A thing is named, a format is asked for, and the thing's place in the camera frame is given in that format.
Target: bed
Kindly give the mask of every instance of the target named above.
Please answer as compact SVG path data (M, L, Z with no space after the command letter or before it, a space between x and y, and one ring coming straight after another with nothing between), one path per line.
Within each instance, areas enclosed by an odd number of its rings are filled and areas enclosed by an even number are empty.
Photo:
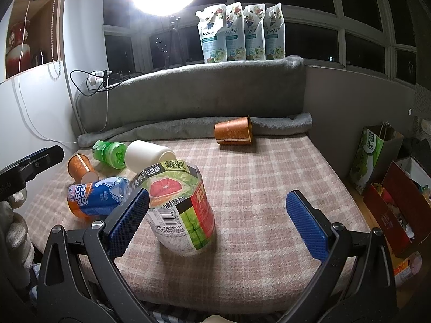
M214 139L157 141L197 165L214 210L216 237L208 249L181 257L163 247L144 220L115 263L141 300L219 313L263 313L288 309L320 262L309 255L285 208L286 194L299 189L331 222L350 230L369 228L348 191L306 134L256 137L251 146L219 146ZM86 154L100 177L120 172ZM34 245L43 251L51 228L85 226L68 208L74 183L64 162L33 199L25 219ZM339 281L346 283L348 261Z

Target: red and white vase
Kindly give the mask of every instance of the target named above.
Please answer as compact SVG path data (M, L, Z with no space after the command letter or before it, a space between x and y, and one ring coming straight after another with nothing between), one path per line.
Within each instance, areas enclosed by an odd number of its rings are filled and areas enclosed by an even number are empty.
M10 28L8 44L10 46L10 51L6 55L6 72L7 75L13 76L18 74L19 69L19 56L21 54L22 47L22 57L21 57L21 71L25 71L31 66L31 55L30 46L26 43L22 44L27 40L29 36L27 32L27 26L30 21L26 21L26 29L24 31L24 21L18 22Z

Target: blue textured pad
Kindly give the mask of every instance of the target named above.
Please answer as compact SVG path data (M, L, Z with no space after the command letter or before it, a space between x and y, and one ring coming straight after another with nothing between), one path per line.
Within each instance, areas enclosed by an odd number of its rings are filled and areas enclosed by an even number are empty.
M311 256L324 262L329 254L328 239L302 200L294 192L290 192L286 196L286 211Z
M109 249L107 251L109 257L114 259L124 255L148 211L149 204L150 196L145 189L142 189L124 213L122 219L118 221L111 234L109 234Z

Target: metal screw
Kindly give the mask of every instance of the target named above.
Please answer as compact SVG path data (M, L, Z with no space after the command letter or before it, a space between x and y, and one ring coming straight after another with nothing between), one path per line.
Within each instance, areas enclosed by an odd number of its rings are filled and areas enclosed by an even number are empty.
M103 226L103 221L100 221L100 220L94 221L91 224L91 228L94 229L94 230L98 230L102 226Z
M52 233L58 233L61 231L61 228L62 227L60 225L56 225L51 229L51 231L52 231Z
M344 231L344 228L345 228L344 225L342 223L339 223L339 222L334 222L332 224L332 227L336 231Z

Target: green plastic bottle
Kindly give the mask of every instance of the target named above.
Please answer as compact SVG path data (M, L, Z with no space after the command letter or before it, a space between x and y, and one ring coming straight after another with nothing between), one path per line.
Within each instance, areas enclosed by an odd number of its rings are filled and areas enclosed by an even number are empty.
M124 169L126 167L124 162L126 148L126 145L120 142L97 141L91 150L94 159L107 163L114 169Z

